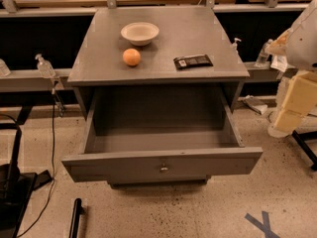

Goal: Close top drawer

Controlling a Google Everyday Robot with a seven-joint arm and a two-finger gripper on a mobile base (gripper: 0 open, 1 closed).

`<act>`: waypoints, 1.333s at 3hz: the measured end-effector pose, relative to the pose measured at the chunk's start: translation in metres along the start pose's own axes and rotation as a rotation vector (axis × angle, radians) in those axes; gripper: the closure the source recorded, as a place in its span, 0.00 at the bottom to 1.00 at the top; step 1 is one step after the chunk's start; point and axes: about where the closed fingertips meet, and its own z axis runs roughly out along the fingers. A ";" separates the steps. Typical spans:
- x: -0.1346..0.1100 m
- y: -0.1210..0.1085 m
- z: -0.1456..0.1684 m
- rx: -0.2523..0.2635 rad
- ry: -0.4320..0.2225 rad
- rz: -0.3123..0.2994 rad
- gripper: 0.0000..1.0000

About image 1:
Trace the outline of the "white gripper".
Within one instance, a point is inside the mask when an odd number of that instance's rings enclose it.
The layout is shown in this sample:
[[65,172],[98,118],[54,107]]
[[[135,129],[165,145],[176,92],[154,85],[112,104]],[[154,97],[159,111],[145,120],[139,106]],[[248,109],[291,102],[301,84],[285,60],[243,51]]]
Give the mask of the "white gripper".
[[276,112],[267,128],[274,138],[290,135],[317,105],[317,73],[302,71],[278,87]]

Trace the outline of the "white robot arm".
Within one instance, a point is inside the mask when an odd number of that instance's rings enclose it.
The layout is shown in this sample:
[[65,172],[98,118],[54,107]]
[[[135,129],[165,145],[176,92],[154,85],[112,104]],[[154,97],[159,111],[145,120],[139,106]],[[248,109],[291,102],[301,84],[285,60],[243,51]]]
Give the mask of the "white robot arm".
[[271,55],[286,57],[298,69],[278,86],[276,111],[267,131],[275,138],[290,135],[317,105],[317,0],[313,0],[291,27],[267,48]]

